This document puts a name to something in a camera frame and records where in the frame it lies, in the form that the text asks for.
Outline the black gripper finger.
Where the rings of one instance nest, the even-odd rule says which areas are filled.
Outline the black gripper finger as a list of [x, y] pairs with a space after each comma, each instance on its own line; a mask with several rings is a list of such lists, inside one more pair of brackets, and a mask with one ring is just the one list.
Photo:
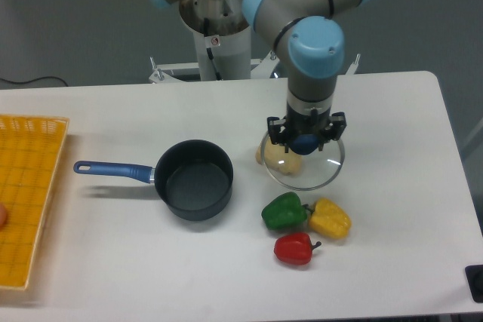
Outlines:
[[267, 118], [266, 123], [271, 144], [282, 147], [284, 149], [284, 153], [288, 153], [288, 136], [285, 132], [286, 118], [271, 116]]
[[328, 117], [326, 125], [318, 132], [318, 150], [321, 152], [325, 144], [338, 141], [346, 129], [346, 115], [344, 112], [336, 112]]

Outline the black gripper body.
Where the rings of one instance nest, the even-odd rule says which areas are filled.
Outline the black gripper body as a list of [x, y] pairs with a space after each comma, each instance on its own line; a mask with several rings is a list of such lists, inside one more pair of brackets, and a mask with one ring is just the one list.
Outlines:
[[287, 103], [285, 116], [285, 139], [296, 140], [310, 135], [316, 140], [332, 140], [331, 107], [311, 103]]

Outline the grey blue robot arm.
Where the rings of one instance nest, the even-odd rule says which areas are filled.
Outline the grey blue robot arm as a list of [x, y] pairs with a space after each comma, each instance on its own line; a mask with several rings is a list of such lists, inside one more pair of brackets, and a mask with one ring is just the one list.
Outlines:
[[202, 80], [246, 79], [251, 34], [258, 34], [288, 71], [287, 112], [269, 118], [271, 142], [299, 155], [338, 140], [343, 113], [331, 113], [345, 40], [334, 16], [370, 0], [152, 0], [178, 4], [191, 31]]

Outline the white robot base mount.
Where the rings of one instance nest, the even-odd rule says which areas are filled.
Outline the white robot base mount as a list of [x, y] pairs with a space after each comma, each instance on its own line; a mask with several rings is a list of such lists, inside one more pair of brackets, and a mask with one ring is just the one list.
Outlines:
[[343, 64], [344, 35], [332, 20], [364, 0], [186, 0], [180, 10], [195, 39], [203, 81], [251, 74], [256, 32], [290, 70], [296, 83], [333, 78]]

